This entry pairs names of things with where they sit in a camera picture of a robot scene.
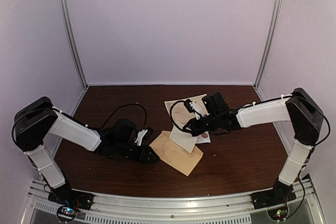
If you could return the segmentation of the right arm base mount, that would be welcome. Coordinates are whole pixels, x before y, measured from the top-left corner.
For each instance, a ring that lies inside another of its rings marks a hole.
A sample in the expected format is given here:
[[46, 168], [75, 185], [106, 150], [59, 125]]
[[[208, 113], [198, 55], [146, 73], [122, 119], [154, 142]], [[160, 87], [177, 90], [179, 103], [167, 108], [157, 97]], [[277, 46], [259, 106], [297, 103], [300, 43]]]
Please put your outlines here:
[[251, 194], [251, 200], [254, 209], [268, 208], [276, 205], [284, 204], [286, 200], [295, 200], [296, 194], [290, 192], [288, 195], [275, 193], [273, 190], [260, 191]]

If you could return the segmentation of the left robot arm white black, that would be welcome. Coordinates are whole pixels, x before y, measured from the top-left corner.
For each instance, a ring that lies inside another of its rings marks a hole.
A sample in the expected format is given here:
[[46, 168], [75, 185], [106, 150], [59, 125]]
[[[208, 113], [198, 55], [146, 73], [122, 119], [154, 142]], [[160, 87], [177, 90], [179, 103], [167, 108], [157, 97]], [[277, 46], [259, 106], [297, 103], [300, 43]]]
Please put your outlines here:
[[15, 145], [28, 156], [51, 194], [64, 205], [75, 201], [75, 192], [44, 145], [46, 135], [61, 137], [103, 157], [118, 154], [141, 164], [152, 164], [159, 156], [143, 144], [152, 133], [150, 127], [137, 130], [131, 120], [124, 118], [117, 119], [109, 128], [90, 127], [55, 107], [48, 97], [41, 97], [17, 112], [11, 131]]

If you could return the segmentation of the cream letter paper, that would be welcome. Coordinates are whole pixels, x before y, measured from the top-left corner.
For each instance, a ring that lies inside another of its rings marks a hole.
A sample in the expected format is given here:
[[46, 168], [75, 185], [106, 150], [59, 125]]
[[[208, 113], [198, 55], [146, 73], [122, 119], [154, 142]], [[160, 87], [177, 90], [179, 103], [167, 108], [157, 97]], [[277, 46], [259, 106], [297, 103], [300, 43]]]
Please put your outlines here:
[[193, 137], [190, 133], [180, 131], [175, 125], [171, 130], [169, 139], [188, 153], [193, 151], [197, 141], [197, 137]]
[[[202, 107], [203, 111], [207, 113], [207, 109], [205, 108], [205, 105], [202, 101], [202, 98], [205, 97], [206, 94], [190, 97], [189, 99], [192, 101], [196, 101], [197, 103], [200, 104]], [[190, 119], [195, 118], [195, 114], [189, 113], [189, 111], [185, 108], [184, 104], [178, 103], [177, 105], [174, 106], [172, 110], [172, 116], [174, 119], [174, 122], [179, 126], [183, 127]]]

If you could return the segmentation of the brown kraft envelope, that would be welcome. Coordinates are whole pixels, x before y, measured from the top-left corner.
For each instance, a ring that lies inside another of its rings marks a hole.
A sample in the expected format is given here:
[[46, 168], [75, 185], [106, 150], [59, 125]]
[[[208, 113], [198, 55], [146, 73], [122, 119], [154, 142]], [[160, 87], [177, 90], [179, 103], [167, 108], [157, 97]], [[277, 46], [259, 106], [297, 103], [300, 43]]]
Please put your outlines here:
[[170, 131], [162, 131], [150, 144], [150, 147], [159, 156], [160, 160], [185, 176], [189, 176], [202, 159], [203, 152], [196, 146], [189, 153], [169, 138], [170, 133]]

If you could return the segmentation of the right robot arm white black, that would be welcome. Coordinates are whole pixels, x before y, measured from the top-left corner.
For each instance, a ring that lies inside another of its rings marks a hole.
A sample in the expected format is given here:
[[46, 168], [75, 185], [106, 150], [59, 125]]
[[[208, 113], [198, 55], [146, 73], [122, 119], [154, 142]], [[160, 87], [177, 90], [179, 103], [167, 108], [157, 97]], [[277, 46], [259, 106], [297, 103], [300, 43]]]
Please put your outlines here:
[[196, 114], [182, 131], [198, 136], [218, 129], [227, 132], [241, 130], [254, 125], [291, 122], [295, 141], [287, 160], [269, 192], [272, 203], [279, 204], [289, 196], [293, 182], [306, 166], [313, 150], [318, 145], [320, 131], [325, 118], [323, 112], [303, 88], [296, 88], [288, 95], [263, 102], [229, 108], [223, 96], [217, 92], [202, 98], [206, 115], [196, 111], [195, 103], [187, 100], [184, 106]]

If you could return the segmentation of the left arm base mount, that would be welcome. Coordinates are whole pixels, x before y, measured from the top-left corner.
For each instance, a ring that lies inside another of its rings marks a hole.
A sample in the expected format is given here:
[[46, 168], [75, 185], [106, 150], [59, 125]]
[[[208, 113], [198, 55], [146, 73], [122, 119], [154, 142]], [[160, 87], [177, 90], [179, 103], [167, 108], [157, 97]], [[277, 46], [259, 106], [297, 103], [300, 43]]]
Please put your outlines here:
[[49, 193], [48, 200], [75, 209], [90, 210], [93, 202], [93, 194], [74, 190], [70, 193], [68, 198], [61, 198], [56, 197], [54, 193]]

